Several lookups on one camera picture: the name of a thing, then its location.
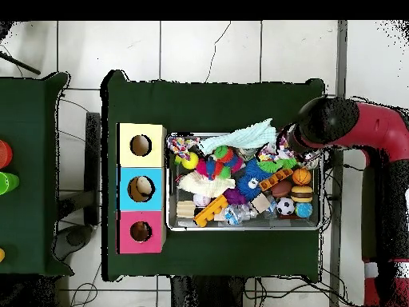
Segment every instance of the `circular hole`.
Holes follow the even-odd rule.
[[[128,195],[135,202],[147,202],[155,192],[155,185],[148,177],[135,177],[128,184]]]
[[[136,135],[131,140],[130,148],[133,154],[137,155],[138,157],[144,157],[152,150],[152,142],[144,134]]]
[[[149,224],[144,221],[135,222],[131,226],[131,237],[134,241],[144,242],[152,236],[152,229]]]

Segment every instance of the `purple toy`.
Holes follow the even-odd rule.
[[[247,199],[237,188],[226,189],[223,195],[227,199],[229,205],[244,205],[247,203]]]

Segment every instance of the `light blue cloth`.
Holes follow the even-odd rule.
[[[233,133],[211,137],[199,142],[198,147],[204,155],[210,154],[219,146],[231,146],[236,148],[252,149],[259,148],[268,142],[276,142],[276,129],[270,126],[271,118],[258,122],[242,130]]]

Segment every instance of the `white cloth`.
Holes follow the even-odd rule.
[[[258,122],[233,133],[201,140],[197,145],[204,155],[210,154],[219,146],[231,146],[243,149],[257,149],[269,142],[276,141],[276,129],[270,126],[271,118]]]
[[[203,195],[204,197],[219,197],[226,189],[234,189],[234,179],[221,179],[216,177],[209,180],[206,176],[199,174],[196,170],[185,175],[177,186],[187,192]]]

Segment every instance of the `blue box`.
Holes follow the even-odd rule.
[[[135,177],[147,177],[153,182],[153,195],[148,201],[135,202],[128,195],[128,185]],[[123,168],[119,183],[121,211],[162,211],[164,207],[164,168]]]

